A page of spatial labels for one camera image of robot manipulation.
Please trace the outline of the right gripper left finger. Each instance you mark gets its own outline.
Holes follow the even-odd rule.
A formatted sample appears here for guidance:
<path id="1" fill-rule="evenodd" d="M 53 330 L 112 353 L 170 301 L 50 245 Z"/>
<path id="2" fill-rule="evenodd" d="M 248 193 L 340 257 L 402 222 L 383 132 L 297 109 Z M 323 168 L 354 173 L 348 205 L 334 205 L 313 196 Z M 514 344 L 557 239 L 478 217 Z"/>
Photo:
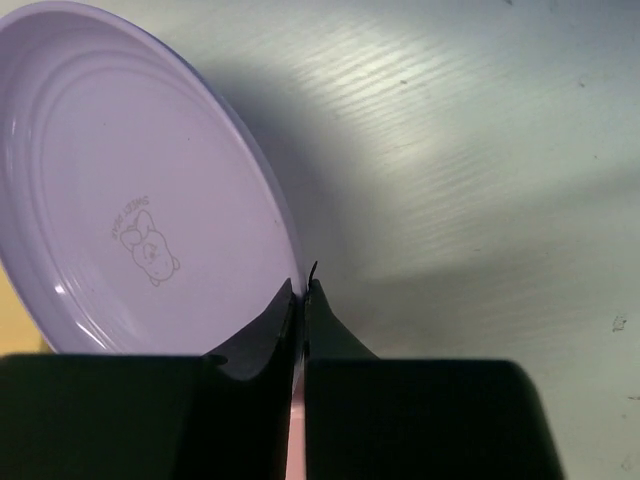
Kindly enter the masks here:
<path id="1" fill-rule="evenodd" d="M 202 356 L 6 356 L 1 475 L 281 479 L 294 356 L 290 283 Z"/>

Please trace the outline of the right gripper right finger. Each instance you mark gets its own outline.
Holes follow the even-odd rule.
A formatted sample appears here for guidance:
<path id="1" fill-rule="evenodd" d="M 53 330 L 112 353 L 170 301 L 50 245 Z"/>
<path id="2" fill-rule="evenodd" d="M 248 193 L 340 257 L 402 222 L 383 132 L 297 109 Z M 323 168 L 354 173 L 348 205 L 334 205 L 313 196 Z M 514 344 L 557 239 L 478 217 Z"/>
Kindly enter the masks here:
<path id="1" fill-rule="evenodd" d="M 538 392 L 507 360 L 382 359 L 305 296 L 310 479 L 560 479 Z"/>

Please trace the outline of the pink plate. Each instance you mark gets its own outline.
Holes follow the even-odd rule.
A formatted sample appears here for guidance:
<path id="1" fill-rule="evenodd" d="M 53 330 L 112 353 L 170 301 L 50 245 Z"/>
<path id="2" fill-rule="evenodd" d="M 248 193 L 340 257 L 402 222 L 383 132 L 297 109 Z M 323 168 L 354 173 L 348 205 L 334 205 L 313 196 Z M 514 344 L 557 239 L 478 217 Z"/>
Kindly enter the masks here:
<path id="1" fill-rule="evenodd" d="M 296 389 L 290 411 L 286 480 L 306 479 L 304 388 Z"/>

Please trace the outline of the orange plate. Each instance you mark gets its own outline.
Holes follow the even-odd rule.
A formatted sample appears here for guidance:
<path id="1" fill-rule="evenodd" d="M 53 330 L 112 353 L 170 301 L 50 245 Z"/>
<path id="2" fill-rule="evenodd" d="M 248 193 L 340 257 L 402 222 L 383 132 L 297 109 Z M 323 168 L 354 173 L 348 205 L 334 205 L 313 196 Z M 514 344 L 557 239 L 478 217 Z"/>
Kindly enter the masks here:
<path id="1" fill-rule="evenodd" d="M 4 274 L 0 294 L 0 354 L 52 353 Z"/>

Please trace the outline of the purple plate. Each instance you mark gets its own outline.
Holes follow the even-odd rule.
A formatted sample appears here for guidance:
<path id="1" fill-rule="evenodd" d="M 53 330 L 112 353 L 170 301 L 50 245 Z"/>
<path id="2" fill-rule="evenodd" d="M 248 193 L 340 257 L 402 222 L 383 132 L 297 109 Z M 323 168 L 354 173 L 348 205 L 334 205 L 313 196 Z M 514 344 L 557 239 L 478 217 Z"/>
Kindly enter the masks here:
<path id="1" fill-rule="evenodd" d="M 203 354 L 305 279 L 273 170 L 175 51 L 71 2 L 1 20 L 1 261 L 53 350 Z"/>

